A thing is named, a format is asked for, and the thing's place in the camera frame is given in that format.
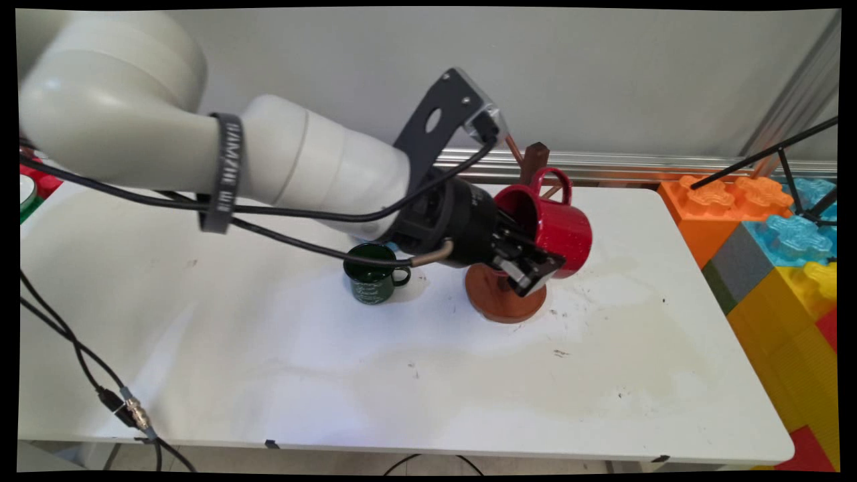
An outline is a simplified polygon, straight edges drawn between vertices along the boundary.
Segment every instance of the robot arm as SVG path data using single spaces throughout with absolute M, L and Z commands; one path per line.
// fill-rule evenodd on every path
M 194 113 L 206 60 L 180 26 L 160 12 L 16 10 L 16 23 L 24 22 L 16 28 L 19 69 L 28 69 L 19 71 L 19 121 L 41 150 L 110 184 L 210 192 L 219 126 Z M 440 121 L 427 131 L 436 109 Z M 272 95 L 254 99 L 240 118 L 238 195 L 341 214 L 378 211 L 437 178 L 431 165 L 459 127 L 492 145 L 505 135 L 499 110 L 458 69 L 429 89 L 393 146 Z M 484 262 L 507 271 L 521 296 L 562 265 L 488 193 L 460 178 L 380 220 L 321 222 L 359 238 L 392 239 L 411 254 L 451 239 L 446 264 Z
M 207 76 L 199 46 L 160 12 L 70 12 L 60 22 L 21 85 L 27 136 L 64 166 L 103 182 L 208 192 L 218 125 L 193 113 Z M 288 100 L 258 97 L 241 119 L 240 196 L 360 214 L 392 204 L 408 189 L 404 153 Z M 335 227 L 376 239 L 393 218 Z

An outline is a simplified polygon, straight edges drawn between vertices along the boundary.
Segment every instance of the mug stand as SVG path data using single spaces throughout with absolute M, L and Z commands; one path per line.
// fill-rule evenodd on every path
M 548 287 L 542 286 L 530 296 L 521 298 L 509 286 L 508 276 L 484 264 L 474 264 L 467 269 L 464 287 L 476 311 L 498 323 L 520 323 L 529 319 L 548 296 Z
M 533 174 L 548 165 L 550 150 L 541 142 L 537 142 L 527 147 L 524 158 L 521 159 L 520 152 L 510 136 L 506 138 L 506 144 L 521 166 L 520 183 L 529 185 Z M 555 192 L 556 190 L 551 190 L 545 196 L 550 197 Z M 548 296 L 547 285 L 530 296 L 521 298 L 509 286 L 508 280 L 508 276 L 484 264 L 469 267 L 464 277 L 464 287 L 470 304 L 492 322 L 520 323 L 535 315 Z

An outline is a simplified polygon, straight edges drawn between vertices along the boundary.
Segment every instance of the white wall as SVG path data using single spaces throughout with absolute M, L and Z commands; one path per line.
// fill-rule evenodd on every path
M 519 145 L 736 155 L 833 10 L 179 10 L 209 61 L 202 111 L 291 99 L 392 142 L 459 66 Z M 471 146 L 464 136 L 453 146 Z

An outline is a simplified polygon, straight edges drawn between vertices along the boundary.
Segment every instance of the red object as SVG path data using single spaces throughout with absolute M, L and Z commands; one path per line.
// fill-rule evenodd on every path
M 822 316 L 820 320 L 815 323 L 815 326 L 818 327 L 818 331 L 824 336 L 830 346 L 833 346 L 833 351 L 836 351 L 836 308 L 833 309 L 830 313 Z
M 795 470 L 802 472 L 835 472 L 833 464 L 827 460 L 821 445 L 818 444 L 815 435 L 804 425 L 791 434 L 794 442 L 794 457 L 775 466 L 776 470 Z
M 42 163 L 42 160 L 36 157 L 35 155 L 31 155 L 30 158 L 40 164 L 44 164 Z M 18 165 L 18 171 L 21 174 L 24 174 L 25 176 L 29 176 L 33 181 L 36 182 L 37 194 L 42 199 L 47 199 L 48 196 L 53 194 L 53 191 L 57 190 L 57 188 L 63 184 L 63 181 L 54 178 L 52 175 L 45 174 L 42 171 L 37 171 L 33 168 L 24 166 L 23 164 Z
M 542 181 L 549 172 L 560 180 L 561 202 L 539 196 Z M 592 248 L 592 228 L 586 214 L 572 206 L 572 182 L 563 171 L 555 167 L 540 169 L 529 186 L 513 184 L 500 191 L 494 202 L 534 234 L 537 246 L 566 258 L 555 278 L 567 278 L 583 267 Z
M 42 176 L 41 179 L 36 181 L 36 185 L 39 187 L 39 197 L 42 199 L 47 199 L 48 196 L 53 194 L 53 191 L 57 190 L 57 188 L 63 184 L 63 181 L 60 181 L 57 178 L 54 178 L 50 175 Z

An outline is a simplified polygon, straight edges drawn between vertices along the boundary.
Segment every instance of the white table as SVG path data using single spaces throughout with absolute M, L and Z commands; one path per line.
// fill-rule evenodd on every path
M 789 459 L 788 434 L 658 195 L 578 188 L 574 204 L 590 217 L 590 259 L 551 280 L 519 325 L 479 316 L 463 269 L 415 268 L 388 302 L 366 306 L 340 261 L 235 227 L 200 233 L 190 212 L 72 184 L 21 227 L 21 266 L 174 445 Z M 355 243 L 311 220 L 243 217 Z M 24 311 L 20 375 L 19 438 L 139 435 L 99 404 L 69 343 Z

